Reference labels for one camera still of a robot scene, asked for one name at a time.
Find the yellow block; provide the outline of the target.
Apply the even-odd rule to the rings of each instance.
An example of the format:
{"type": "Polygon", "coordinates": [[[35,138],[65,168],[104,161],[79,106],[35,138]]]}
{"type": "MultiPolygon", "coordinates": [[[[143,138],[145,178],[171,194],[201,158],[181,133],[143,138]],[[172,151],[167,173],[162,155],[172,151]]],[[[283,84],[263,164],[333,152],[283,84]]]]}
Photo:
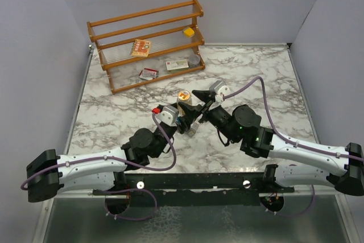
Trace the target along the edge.
{"type": "Polygon", "coordinates": [[[195,31],[193,28],[187,27],[187,28],[183,29],[183,34],[184,34],[184,36],[191,38],[195,35],[195,31]]]}

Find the green white cardboard box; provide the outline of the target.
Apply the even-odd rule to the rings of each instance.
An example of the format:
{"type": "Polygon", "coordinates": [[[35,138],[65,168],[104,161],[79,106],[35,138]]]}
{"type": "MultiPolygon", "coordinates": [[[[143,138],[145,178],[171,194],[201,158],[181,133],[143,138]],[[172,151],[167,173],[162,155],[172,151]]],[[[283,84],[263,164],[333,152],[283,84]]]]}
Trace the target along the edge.
{"type": "Polygon", "coordinates": [[[175,73],[189,68],[187,59],[171,60],[166,62],[166,70],[168,73],[175,73]]]}

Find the orange spiral notebook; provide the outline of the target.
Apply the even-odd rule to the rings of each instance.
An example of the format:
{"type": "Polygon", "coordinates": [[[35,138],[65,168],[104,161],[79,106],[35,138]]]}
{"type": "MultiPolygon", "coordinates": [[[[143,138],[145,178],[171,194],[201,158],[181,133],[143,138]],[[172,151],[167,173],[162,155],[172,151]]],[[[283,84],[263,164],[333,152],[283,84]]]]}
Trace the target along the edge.
{"type": "Polygon", "coordinates": [[[136,39],[133,43],[130,55],[133,57],[147,57],[150,52],[152,42],[149,40],[136,39]]]}

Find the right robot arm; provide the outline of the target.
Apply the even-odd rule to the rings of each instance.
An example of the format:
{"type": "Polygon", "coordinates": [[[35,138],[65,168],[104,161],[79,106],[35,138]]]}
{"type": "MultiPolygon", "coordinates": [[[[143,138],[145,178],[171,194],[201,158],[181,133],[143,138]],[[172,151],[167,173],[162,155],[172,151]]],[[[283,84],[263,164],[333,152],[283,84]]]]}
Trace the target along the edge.
{"type": "Polygon", "coordinates": [[[204,105],[200,122],[211,123],[228,143],[238,143],[240,150],[253,158],[279,158],[298,162],[298,166],[267,166],[261,178],[262,188],[275,192],[280,187],[323,185],[351,196],[363,196],[363,151],[350,142],[346,146],[325,146],[286,136],[272,127],[261,126],[261,116],[248,105],[228,113],[213,106],[215,92],[193,90],[204,105]]]}

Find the teal pill organizer box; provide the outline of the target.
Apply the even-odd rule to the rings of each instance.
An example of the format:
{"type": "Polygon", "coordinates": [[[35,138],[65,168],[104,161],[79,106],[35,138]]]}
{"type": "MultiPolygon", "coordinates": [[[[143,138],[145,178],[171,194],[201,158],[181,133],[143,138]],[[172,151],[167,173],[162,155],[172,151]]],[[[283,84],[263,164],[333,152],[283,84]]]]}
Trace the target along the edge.
{"type": "Polygon", "coordinates": [[[188,137],[192,138],[197,130],[198,130],[199,124],[197,121],[191,121],[189,120],[189,131],[185,133],[188,137]]]}

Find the clear pill bottle gold lid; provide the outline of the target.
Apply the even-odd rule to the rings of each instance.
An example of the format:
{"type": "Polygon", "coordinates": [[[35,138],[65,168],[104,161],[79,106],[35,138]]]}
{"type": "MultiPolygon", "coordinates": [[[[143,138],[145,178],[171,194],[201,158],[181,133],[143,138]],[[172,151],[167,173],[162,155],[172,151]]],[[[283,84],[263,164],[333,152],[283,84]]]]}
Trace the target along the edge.
{"type": "Polygon", "coordinates": [[[177,109],[179,110],[180,115],[184,115],[184,111],[182,110],[181,106],[179,105],[180,102],[186,103],[188,105],[192,105],[192,96],[189,91],[187,90],[180,90],[177,94],[177,109]]]}

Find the wooden three-tier shelf rack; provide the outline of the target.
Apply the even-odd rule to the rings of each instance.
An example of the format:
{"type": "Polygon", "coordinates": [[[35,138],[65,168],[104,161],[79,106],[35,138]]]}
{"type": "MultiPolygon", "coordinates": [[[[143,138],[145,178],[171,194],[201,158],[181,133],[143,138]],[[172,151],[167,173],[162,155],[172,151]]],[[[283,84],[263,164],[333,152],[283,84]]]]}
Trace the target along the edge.
{"type": "Polygon", "coordinates": [[[133,64],[139,61],[156,58],[182,50],[192,50],[200,55],[199,47],[205,44],[204,37],[199,30],[197,19],[204,16],[204,11],[198,0],[180,2],[173,5],[158,7],[137,13],[131,13],[96,22],[88,22],[88,34],[90,41],[96,45],[102,69],[107,73],[112,94],[146,85],[146,82],[115,88],[111,76],[111,70],[123,65],[133,64]],[[129,19],[139,19],[158,13],[166,13],[172,10],[190,6],[192,11],[166,19],[150,23],[132,26],[121,30],[98,34],[95,27],[121,22],[129,19]],[[113,38],[137,31],[146,31],[141,36],[120,40],[108,44],[100,44],[100,40],[113,38]]]}

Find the red white staples box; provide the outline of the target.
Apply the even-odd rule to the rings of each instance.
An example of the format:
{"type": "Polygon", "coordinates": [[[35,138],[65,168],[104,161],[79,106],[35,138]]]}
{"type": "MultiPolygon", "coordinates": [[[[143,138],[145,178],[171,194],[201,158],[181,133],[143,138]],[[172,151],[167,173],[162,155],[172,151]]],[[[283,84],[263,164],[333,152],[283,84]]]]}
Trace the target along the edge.
{"type": "Polygon", "coordinates": [[[159,71],[151,68],[143,68],[139,74],[139,78],[142,80],[153,80],[158,78],[159,71]]]}

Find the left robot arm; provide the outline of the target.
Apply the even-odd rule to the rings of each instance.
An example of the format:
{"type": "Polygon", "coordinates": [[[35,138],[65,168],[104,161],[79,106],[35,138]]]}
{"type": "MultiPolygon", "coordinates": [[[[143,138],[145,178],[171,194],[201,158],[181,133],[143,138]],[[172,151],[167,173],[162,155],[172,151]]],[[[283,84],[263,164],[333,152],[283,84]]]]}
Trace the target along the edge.
{"type": "Polygon", "coordinates": [[[152,110],[156,129],[138,129],[120,147],[88,155],[57,155],[54,149],[42,152],[27,167],[27,178],[20,188],[28,193],[28,201],[37,203],[74,190],[124,191],[126,181],[118,173],[129,170],[168,171],[168,167],[150,167],[150,159],[158,158],[168,149],[176,156],[174,134],[186,133],[202,114],[202,105],[174,103],[159,105],[152,110]]]}

